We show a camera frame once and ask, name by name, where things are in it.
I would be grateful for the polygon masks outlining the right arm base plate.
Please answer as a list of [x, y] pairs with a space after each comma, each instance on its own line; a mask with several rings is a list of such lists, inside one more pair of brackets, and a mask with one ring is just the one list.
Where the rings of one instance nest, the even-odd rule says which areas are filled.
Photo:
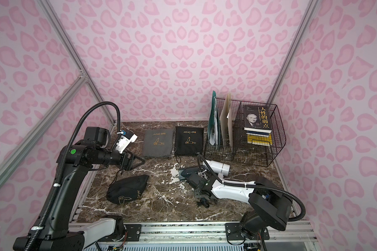
[[242, 228], [239, 222], [225, 223], [226, 239], [232, 241], [260, 241], [263, 238], [265, 241], [270, 239], [267, 229], [260, 230], [257, 234], [250, 233], [250, 231]]

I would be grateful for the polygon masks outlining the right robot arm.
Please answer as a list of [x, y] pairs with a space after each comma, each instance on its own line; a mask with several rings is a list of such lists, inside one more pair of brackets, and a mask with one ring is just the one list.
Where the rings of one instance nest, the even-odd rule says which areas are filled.
[[287, 228], [293, 200], [266, 178], [261, 178], [259, 183], [233, 182], [233, 186], [228, 186], [224, 179], [219, 181], [205, 173], [182, 172], [180, 179], [194, 189], [194, 196], [199, 200], [198, 206], [208, 208], [210, 203], [216, 203], [219, 199], [230, 199], [252, 207], [252, 210], [242, 217], [239, 233], [234, 234], [234, 239], [239, 239], [239, 235], [254, 239], [267, 227], [278, 231]]

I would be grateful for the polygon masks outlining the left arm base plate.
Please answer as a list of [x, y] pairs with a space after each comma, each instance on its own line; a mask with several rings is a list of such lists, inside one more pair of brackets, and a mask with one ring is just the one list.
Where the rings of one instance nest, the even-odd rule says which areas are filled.
[[117, 225], [115, 231], [99, 240], [99, 242], [138, 242], [141, 233], [141, 224]]

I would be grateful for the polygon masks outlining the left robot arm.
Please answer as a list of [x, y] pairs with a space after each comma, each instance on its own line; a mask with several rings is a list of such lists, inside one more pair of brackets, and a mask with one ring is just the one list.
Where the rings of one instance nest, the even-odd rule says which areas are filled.
[[57, 160], [54, 184], [38, 219], [27, 236], [18, 237], [15, 251], [81, 251], [109, 236], [116, 241], [127, 238], [120, 216], [100, 219], [86, 227], [70, 230], [69, 221], [80, 186], [94, 165], [117, 165], [121, 170], [135, 168], [137, 159], [126, 147], [137, 136], [129, 131], [118, 134], [114, 150], [106, 149], [109, 131], [88, 127], [84, 138], [72, 146], [65, 146]]

